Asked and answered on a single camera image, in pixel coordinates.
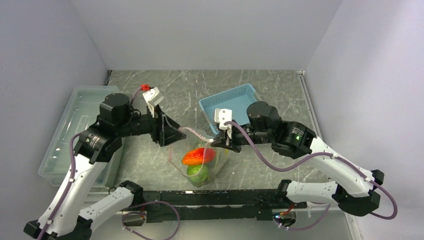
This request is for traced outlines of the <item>clear zip top bag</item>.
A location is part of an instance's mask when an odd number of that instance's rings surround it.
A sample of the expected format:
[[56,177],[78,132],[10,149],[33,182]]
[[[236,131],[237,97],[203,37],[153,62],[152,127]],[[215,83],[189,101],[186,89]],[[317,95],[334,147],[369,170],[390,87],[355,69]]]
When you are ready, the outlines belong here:
[[230,158],[228,149],[213,147],[213,137],[200,129],[180,127],[186,138],[168,146],[167,162],[190,184],[200,188],[212,182]]

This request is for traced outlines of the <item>light green custard apple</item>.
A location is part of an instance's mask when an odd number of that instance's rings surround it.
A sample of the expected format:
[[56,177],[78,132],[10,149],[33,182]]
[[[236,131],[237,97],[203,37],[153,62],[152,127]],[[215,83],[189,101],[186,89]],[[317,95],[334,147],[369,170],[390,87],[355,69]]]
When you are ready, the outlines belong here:
[[197,187],[201,187],[209,179],[209,168],[205,164],[189,165],[186,170],[188,180]]

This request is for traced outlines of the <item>light blue plastic basket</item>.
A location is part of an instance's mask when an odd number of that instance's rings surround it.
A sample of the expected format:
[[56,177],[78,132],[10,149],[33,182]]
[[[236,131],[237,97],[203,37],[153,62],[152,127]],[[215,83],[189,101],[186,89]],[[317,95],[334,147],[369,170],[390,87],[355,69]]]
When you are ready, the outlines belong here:
[[254,87],[247,83],[203,98],[198,103],[210,129],[216,135],[218,130],[214,122],[215,109],[232,110],[232,118],[238,124],[245,125],[250,122],[247,116],[247,108],[261,100]]

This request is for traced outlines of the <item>green netted melon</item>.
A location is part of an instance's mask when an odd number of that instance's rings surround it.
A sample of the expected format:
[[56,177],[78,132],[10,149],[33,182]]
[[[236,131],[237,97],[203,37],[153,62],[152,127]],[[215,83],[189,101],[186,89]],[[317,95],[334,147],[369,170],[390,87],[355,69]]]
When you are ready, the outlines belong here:
[[212,148],[212,146],[211,146],[211,143],[210,142],[208,142],[208,141],[202,141],[202,140],[199,140],[199,141],[197,141],[195,144],[194,144],[194,147],[193,147],[194,149],[200,149],[200,148],[206,148],[206,149],[211,149]]

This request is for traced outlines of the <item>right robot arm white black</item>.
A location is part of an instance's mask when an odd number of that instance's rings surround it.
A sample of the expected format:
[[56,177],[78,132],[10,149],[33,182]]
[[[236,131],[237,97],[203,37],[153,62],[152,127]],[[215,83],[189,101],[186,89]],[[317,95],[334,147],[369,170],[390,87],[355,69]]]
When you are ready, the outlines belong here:
[[230,109],[217,108],[214,122],[219,133],[212,146],[238,153],[242,146],[257,151],[259,144],[270,144],[274,152],[294,159],[294,168],[307,163],[330,177],[324,183],[282,180],[275,194],[280,207],[302,202],[336,205],[357,217],[379,208],[381,197],[376,190],[384,180],[382,171],[369,171],[344,159],[313,130],[300,122],[283,120],[278,110],[264,101],[249,105],[246,115],[249,123],[239,125]]

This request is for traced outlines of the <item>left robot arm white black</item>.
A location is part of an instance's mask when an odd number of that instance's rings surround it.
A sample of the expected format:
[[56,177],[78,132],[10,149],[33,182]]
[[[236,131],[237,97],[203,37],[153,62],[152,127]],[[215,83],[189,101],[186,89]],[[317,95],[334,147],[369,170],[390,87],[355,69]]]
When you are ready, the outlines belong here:
[[23,231],[37,240],[87,240],[116,212],[144,205],[143,188],[126,180],[113,193],[83,208],[95,180],[122,147],[123,139],[140,135],[150,135],[162,147],[187,137],[159,105],[141,114],[128,95],[106,96],[95,123],[71,138],[70,167],[54,199],[43,215],[29,221]]

